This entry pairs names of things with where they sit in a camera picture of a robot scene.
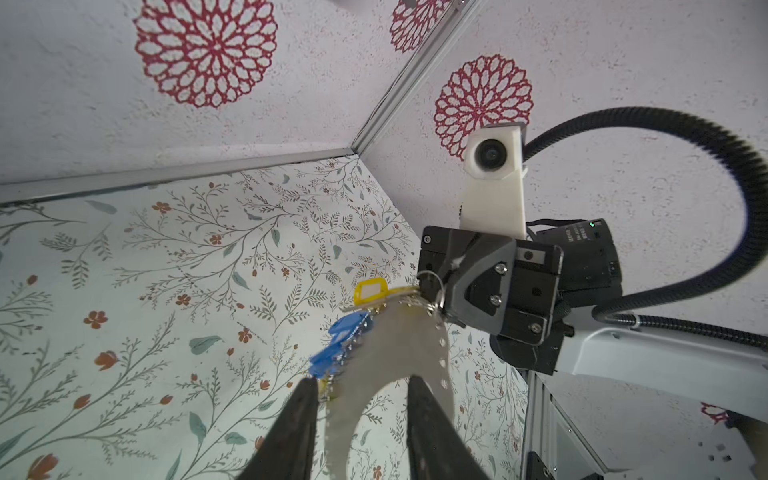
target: white wall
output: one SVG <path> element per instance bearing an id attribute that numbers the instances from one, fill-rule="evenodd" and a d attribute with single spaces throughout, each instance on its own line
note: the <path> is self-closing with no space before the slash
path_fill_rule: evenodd
<path id="1" fill-rule="evenodd" d="M 766 31 L 760 0 L 491 0 L 364 160 L 417 232 L 458 226 L 462 164 L 435 132 L 435 101 L 452 72 L 494 54 L 526 70 L 528 139 L 588 111 L 652 105 L 717 121 L 768 156 Z M 528 166 L 528 217 L 604 217 L 625 293 L 713 266 L 743 228 L 740 195 L 724 170 L 662 134 L 582 134 Z M 767 334 L 767 284 L 763 265 L 720 292 L 645 311 Z M 601 379 L 547 383 L 610 467 L 639 465 L 707 426 L 697 411 L 705 399 Z"/>
<path id="2" fill-rule="evenodd" d="M 210 4 L 214 14 L 201 6 L 200 17 L 214 28 L 219 15 L 226 30 L 224 13 L 240 21 L 269 3 L 244 1 L 182 3 Z M 234 89 L 234 102 L 198 108 L 161 92 L 135 50 L 142 8 L 174 1 L 0 2 L 0 184 L 348 147 L 412 53 L 392 43 L 397 0 L 353 3 L 274 2 L 263 79 Z M 189 53 L 197 45 L 186 34 L 199 32 L 182 27 Z"/>

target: camera lens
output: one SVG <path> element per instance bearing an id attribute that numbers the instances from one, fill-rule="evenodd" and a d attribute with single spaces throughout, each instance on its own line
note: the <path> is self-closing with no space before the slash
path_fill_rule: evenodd
<path id="1" fill-rule="evenodd" d="M 507 161 L 507 149 L 504 144 L 494 138 L 484 140 L 475 151 L 475 160 L 480 168 L 496 170 Z"/>

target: wall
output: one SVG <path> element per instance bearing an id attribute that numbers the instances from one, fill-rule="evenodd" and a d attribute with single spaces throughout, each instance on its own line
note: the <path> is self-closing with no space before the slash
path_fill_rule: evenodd
<path id="1" fill-rule="evenodd" d="M 413 284 L 418 247 L 357 156 L 0 208 L 0 478 L 234 477 L 355 285 Z M 449 326 L 454 425 L 511 480 L 526 385 L 482 337 Z M 405 403 L 367 405 L 352 480 L 408 478 Z"/>
<path id="2" fill-rule="evenodd" d="M 348 147 L 447 3 L 3 2 L 0 184 Z"/>
<path id="3" fill-rule="evenodd" d="M 758 0 L 491 0 L 364 159 L 419 232 L 458 225 L 462 142 L 496 121 L 525 121 L 532 139 L 601 108 L 676 108 L 726 125 L 768 156 L 767 31 Z M 723 169 L 661 134 L 578 135 L 528 168 L 528 218 L 608 221 L 625 293 L 713 266 L 743 228 Z M 645 312 L 766 334 L 767 284 L 763 265 L 720 292 Z M 610 467 L 641 465 L 711 425 L 699 412 L 706 399 L 603 379 L 546 383 Z"/>

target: beige fabric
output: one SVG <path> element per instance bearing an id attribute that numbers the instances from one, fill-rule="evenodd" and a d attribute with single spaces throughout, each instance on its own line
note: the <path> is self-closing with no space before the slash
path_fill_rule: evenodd
<path id="1" fill-rule="evenodd" d="M 332 480 L 346 480 L 346 461 L 357 422 L 368 401 L 384 386 L 421 376 L 449 418 L 453 389 L 446 365 L 448 333 L 439 316 L 423 308 L 390 303 L 373 317 L 373 329 L 358 339 L 343 373 L 330 387 L 326 457 Z"/>

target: white camera housing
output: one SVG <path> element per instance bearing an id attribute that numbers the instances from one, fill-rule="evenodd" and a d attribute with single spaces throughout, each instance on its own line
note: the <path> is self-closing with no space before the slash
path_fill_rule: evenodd
<path id="1" fill-rule="evenodd" d="M 459 228 L 525 240 L 524 132 L 524 124 L 501 124 L 469 135 L 464 150 L 464 171 L 469 179 Z M 504 145 L 507 159 L 499 168 L 488 170 L 478 163 L 475 154 L 483 141 L 491 139 Z"/>

